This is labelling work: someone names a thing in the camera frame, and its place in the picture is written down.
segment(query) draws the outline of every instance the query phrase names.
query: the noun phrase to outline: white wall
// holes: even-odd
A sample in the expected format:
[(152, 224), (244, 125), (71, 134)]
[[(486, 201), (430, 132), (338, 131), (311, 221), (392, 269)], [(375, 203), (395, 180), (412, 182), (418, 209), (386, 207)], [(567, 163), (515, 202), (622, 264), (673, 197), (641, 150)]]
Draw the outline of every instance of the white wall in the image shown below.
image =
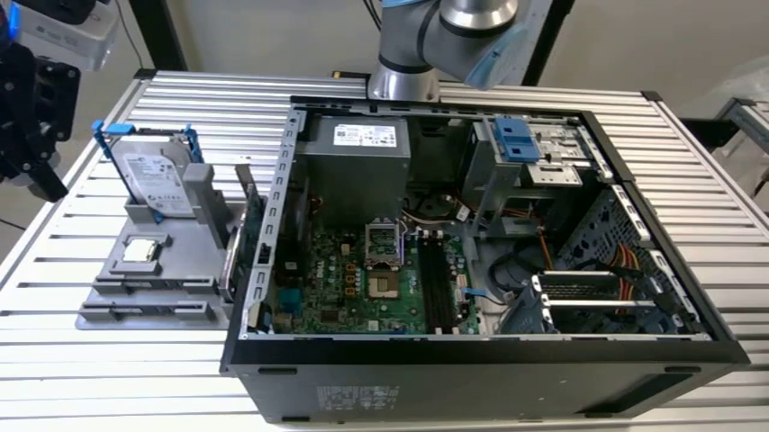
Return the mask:
[[(359, 0), (169, 5), (192, 70), (320, 77), (376, 66), (379, 35)], [(768, 23), (768, 0), (577, 0), (542, 85), (654, 89), (681, 107), (769, 54)], [(715, 113), (719, 103), (694, 111)]]
[(169, 0), (188, 68), (327, 77), (370, 72), (379, 32), (359, 0)]
[(731, 69), (769, 55), (766, 0), (577, 0), (542, 86), (655, 90), (681, 115)]

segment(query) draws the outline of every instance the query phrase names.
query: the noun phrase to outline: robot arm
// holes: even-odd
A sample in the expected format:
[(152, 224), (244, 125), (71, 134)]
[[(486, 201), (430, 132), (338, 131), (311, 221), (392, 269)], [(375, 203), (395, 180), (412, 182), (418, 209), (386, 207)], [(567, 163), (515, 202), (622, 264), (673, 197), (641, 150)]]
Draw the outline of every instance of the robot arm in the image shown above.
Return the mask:
[(510, 72), (527, 30), (517, 0), (382, 0), (378, 71), (368, 97), (435, 102), (435, 68), (487, 90)]
[(115, 41), (113, 6), (107, 0), (0, 5), (0, 181), (28, 186), (52, 203), (67, 195), (55, 144), (72, 131), (79, 67), (99, 69)]

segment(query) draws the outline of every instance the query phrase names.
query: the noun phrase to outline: small chip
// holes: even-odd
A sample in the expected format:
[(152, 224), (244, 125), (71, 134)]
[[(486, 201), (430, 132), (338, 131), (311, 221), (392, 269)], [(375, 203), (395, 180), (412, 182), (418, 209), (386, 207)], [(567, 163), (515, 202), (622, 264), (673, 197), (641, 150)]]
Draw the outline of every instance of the small chip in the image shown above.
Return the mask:
[(155, 259), (157, 242), (145, 238), (132, 238), (123, 252), (123, 261), (128, 263), (148, 263)]
[(338, 310), (322, 310), (320, 311), (320, 322), (339, 322), (339, 311)]

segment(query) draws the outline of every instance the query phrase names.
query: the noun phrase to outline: blue clip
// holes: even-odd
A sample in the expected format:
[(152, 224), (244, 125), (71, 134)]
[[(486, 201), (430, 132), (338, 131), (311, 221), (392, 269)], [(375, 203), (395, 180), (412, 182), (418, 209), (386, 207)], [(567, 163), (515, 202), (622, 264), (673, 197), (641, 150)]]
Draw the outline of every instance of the blue clip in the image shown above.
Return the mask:
[(104, 120), (97, 120), (91, 125), (91, 132), (93, 135), (93, 139), (99, 143), (99, 147), (101, 147), (101, 151), (104, 152), (104, 156), (107, 160), (112, 160), (112, 151), (109, 150), (109, 146), (107, 146), (107, 139), (104, 138), (104, 133), (101, 129), (104, 127)]
[(462, 294), (472, 295), (474, 297), (486, 297), (487, 293), (476, 288), (462, 288)]
[(523, 119), (494, 119), (494, 138), (507, 162), (531, 163), (539, 160), (539, 147)]
[(112, 123), (107, 126), (107, 133), (109, 135), (133, 135), (136, 133), (136, 126), (131, 123)]
[(200, 151), (200, 143), (197, 140), (197, 131), (192, 129), (192, 125), (188, 123), (184, 127), (183, 133), (189, 141), (189, 151), (192, 152), (192, 162), (196, 164), (203, 163), (203, 152)]

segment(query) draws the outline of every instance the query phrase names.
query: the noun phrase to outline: black cable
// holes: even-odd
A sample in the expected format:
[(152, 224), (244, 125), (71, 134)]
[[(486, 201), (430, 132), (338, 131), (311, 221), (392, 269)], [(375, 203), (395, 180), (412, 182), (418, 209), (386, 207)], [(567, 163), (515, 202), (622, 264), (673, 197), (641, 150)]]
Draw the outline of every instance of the black cable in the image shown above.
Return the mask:
[(368, 11), (368, 15), (371, 15), (371, 21), (374, 22), (374, 25), (376, 25), (376, 30), (382, 31), (382, 23), (379, 21), (379, 16), (376, 15), (376, 9), (374, 9), (374, 5), (367, 0), (363, 0), (363, 6)]
[(496, 267), (499, 267), (502, 264), (507, 263), (507, 261), (511, 259), (514, 253), (515, 253), (515, 251), (513, 250), (511, 252), (502, 254), (494, 260), (494, 262), (488, 266), (488, 269), (486, 270), (486, 277), (487, 277), (488, 281), (491, 282), (491, 286), (494, 288), (496, 288), (498, 290), (500, 290), (503, 293), (510, 293), (510, 292), (519, 293), (525, 288), (521, 285), (506, 285), (504, 283), (502, 283), (496, 279)]
[(136, 53), (136, 58), (139, 60), (139, 67), (144, 68), (144, 62), (141, 61), (139, 48), (136, 48), (136, 43), (133, 43), (133, 38), (131, 37), (131, 32), (128, 31), (128, 26), (125, 25), (125, 18), (123, 17), (123, 6), (120, 6), (120, 0), (115, 0), (115, 2), (117, 3), (117, 14), (120, 15), (120, 23), (123, 23), (123, 30), (125, 30), (125, 36), (128, 37), (128, 42), (131, 42), (131, 47), (133, 47), (133, 52)]
[(755, 185), (755, 189), (753, 189), (753, 197), (755, 198), (758, 196), (758, 194), (761, 193), (761, 190), (763, 189), (763, 186), (766, 185), (766, 180), (762, 180), (757, 185)]
[(4, 223), (8, 227), (13, 227), (17, 230), (27, 230), (27, 227), (23, 227), (21, 225), (17, 225), (16, 223), (11, 222), (9, 220), (5, 220), (3, 218), (0, 218), (0, 223)]
[(374, 7), (374, 0), (368, 0), (368, 5), (371, 6), (371, 11), (374, 11), (374, 17), (376, 18), (376, 22), (379, 23), (379, 25), (382, 25), (382, 17), (379, 16), (379, 12), (376, 12), (376, 7)]

